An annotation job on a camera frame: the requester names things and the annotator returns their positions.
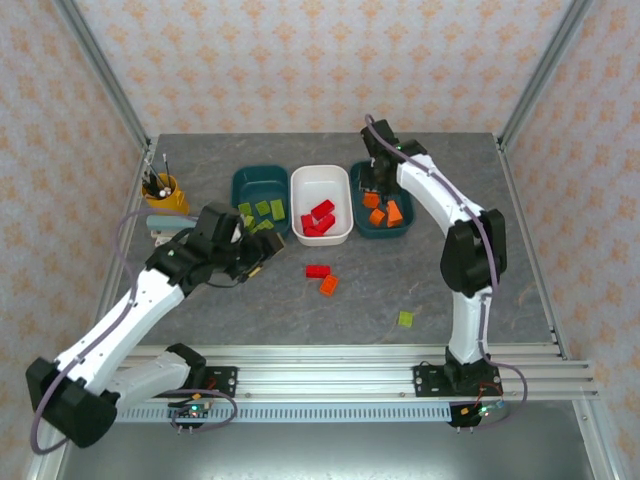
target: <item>yellow-green block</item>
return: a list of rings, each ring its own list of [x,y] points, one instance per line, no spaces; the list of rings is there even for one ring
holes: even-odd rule
[[[286,215],[284,214],[284,205],[281,199],[271,200],[271,213],[276,222],[285,219]]]
[[[400,315],[398,315],[398,325],[401,327],[411,328],[413,325],[413,313],[400,312]]]
[[[251,215],[251,204],[250,203],[241,203],[238,205],[238,210],[243,215]]]
[[[244,226],[245,228],[253,228],[256,225],[256,219],[251,215],[246,215],[244,217]]]
[[[269,208],[269,204],[263,200],[262,202],[256,203],[256,210],[258,210],[258,213],[264,217],[266,214],[268,214],[271,209]]]
[[[258,230],[271,230],[273,228],[273,223],[269,220],[264,220],[258,224]]]

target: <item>teal bin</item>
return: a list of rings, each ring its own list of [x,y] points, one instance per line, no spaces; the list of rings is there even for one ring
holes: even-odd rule
[[[256,204],[282,200],[285,219],[276,222],[273,215],[268,213],[261,216],[256,210]],[[263,220],[273,223],[274,232],[286,237],[291,228],[291,214],[289,206],[289,174],[278,165],[255,165],[244,167],[233,174],[231,183],[231,206],[238,208],[241,203],[249,203],[256,224]]]
[[[353,218],[356,228],[365,238],[396,238],[401,237],[409,230],[413,224],[413,204],[411,195],[406,190],[402,190],[397,195],[389,195],[389,200],[395,200],[396,205],[402,213],[403,222],[398,227],[387,227],[386,220],[379,227],[369,222],[369,216],[373,209],[367,208],[362,203],[364,200],[364,192],[360,190],[360,168],[362,165],[368,165],[370,160],[356,163],[349,171],[349,184],[351,186],[351,202],[353,204]]]

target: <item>yellow cup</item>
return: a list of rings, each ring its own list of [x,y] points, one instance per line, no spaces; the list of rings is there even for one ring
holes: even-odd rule
[[[162,180],[162,183],[169,186],[169,182],[167,181],[167,174],[158,173],[158,175],[160,176],[160,180]],[[150,207],[167,208],[169,210],[180,212],[184,215],[189,215],[189,202],[187,202],[187,197],[185,196],[184,192],[180,190],[180,186],[178,185],[178,182],[173,175],[171,175],[171,186],[173,187],[171,188],[171,195],[169,195],[167,198],[162,199],[147,196],[149,192],[147,192],[147,189],[144,187],[141,187],[140,191]]]

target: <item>plastic bin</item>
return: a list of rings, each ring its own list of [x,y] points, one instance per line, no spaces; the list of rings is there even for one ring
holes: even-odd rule
[[[364,192],[360,190],[360,168],[368,165],[369,160],[356,163],[349,172],[349,183],[351,185],[351,199],[353,201],[353,216],[355,217],[356,228],[360,235],[365,238],[396,238],[401,237],[409,230],[413,224],[414,213],[411,195],[406,190],[402,190],[398,195],[389,195],[389,200],[395,200],[403,216],[402,224],[398,227],[387,227],[386,220],[379,227],[369,222],[369,215],[372,209],[363,205]]]
[[[302,215],[325,200],[335,205],[336,223],[322,237],[307,237],[302,231]],[[312,165],[298,168],[291,175],[291,217],[293,233],[300,243],[324,247],[343,243],[353,230],[349,175],[336,165]]]
[[[258,202],[266,200],[282,200],[286,218],[276,222],[273,215],[268,213],[261,216],[255,206]],[[256,224],[263,220],[273,223],[274,232],[286,237],[291,228],[291,216],[289,215],[289,174],[278,165],[255,165],[244,167],[233,174],[231,183],[231,205],[238,208],[241,203],[251,204]]]

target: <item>patterned wallpaper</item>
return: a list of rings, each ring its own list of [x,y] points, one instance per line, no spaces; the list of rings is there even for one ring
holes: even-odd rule
[[[51,0],[0,9],[0,457],[23,478],[24,379],[93,320],[138,149]]]
[[[573,355],[640,473],[640,15],[596,0],[509,151]]]
[[[149,135],[499,133],[570,0],[79,0]]]

